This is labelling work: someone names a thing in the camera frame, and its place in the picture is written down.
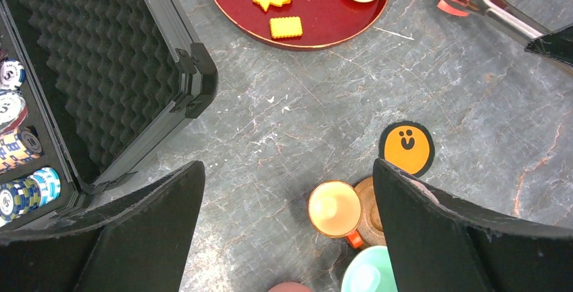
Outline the pink strawberry cake slice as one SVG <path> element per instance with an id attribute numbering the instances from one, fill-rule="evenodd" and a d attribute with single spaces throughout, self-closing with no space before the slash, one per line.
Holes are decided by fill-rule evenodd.
<path id="1" fill-rule="evenodd" d="M 439 0 L 437 3 L 437 7 L 452 16 L 457 17 L 468 17 L 470 12 L 468 11 L 467 7 L 464 5 L 464 2 L 460 0 Z"/>

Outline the orange square cracker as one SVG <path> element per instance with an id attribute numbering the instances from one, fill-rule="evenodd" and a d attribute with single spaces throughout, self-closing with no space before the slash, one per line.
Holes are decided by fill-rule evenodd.
<path id="1" fill-rule="evenodd" d="M 269 27 L 273 39 L 300 37 L 303 34 L 303 27 L 299 16 L 270 18 Z"/>

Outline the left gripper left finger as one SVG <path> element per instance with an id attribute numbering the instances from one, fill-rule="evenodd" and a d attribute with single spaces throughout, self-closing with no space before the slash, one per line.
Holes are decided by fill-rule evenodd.
<path id="1" fill-rule="evenodd" d="M 1 290 L 179 290 L 204 188 L 194 161 L 42 230 L 1 233 Z"/>

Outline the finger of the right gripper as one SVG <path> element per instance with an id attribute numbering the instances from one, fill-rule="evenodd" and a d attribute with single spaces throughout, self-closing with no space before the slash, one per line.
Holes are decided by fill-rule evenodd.
<path id="1" fill-rule="evenodd" d="M 572 66 L 572 24 L 530 41 L 525 51 Z"/>

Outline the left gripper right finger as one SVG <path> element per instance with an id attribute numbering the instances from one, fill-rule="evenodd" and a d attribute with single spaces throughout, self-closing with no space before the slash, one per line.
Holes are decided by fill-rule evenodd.
<path id="1" fill-rule="evenodd" d="M 382 159 L 372 174 L 398 290 L 572 290 L 571 229 L 486 209 Z"/>

